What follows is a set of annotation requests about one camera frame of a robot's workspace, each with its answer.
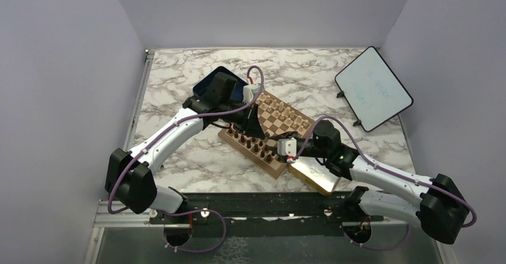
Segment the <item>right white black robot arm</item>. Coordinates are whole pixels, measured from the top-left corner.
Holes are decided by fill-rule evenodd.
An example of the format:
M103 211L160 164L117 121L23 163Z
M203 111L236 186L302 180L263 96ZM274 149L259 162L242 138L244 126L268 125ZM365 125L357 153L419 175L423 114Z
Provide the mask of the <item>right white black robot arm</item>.
M337 177L368 183L377 191L356 188L346 198L345 215L351 220L386 216L420 227L429 237L454 244L463 228L476 222L476 212L466 202L455 182L444 174L436 177L407 173L365 155L359 146L341 141L341 132L326 118L319 118L309 135L296 131L269 136L283 162L294 164L300 157L323 159L321 163Z

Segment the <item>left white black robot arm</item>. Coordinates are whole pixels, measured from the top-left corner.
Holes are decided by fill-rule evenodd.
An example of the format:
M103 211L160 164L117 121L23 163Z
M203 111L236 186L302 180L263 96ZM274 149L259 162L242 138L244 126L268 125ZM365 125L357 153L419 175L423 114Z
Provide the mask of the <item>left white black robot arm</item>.
M202 95L185 100L177 114L155 135L131 149L116 149L109 158L105 190L109 193L107 209L118 214L112 202L120 201L125 210L140 214L147 209L162 211L175 223L187 217L186 197L174 188L157 186L155 173L185 142L219 119L240 133L263 139L256 100L264 90L264 78L246 85L245 99L233 100L236 78L219 72Z

